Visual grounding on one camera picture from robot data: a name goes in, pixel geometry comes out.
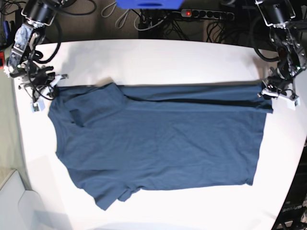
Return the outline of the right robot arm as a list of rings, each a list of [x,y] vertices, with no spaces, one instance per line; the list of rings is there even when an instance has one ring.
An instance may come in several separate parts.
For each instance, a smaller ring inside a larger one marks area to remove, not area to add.
[[[52,101],[56,97],[56,85],[67,75],[56,75],[52,66],[46,66],[57,54],[62,39],[62,29],[56,19],[56,10],[65,0],[29,0],[21,15],[25,22],[16,31],[11,53],[5,60],[4,72],[12,79],[20,77],[20,88],[31,88],[30,97],[35,103],[40,98]],[[58,30],[58,43],[53,54],[42,60],[43,54],[36,46],[43,43],[46,27],[52,23]]]

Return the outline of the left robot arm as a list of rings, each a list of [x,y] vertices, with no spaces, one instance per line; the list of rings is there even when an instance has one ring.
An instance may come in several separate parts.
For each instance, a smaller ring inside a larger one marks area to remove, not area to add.
[[[250,26],[250,39],[257,55],[266,62],[277,62],[277,67],[271,69],[270,76],[262,80],[262,90],[259,97],[283,97],[288,100],[298,98],[295,93],[294,81],[297,75],[307,69],[307,54],[301,45],[299,30],[293,19],[296,13],[289,0],[256,0],[255,5],[260,15]],[[275,46],[277,57],[265,57],[256,47],[254,28],[263,20],[270,29],[269,37]]]

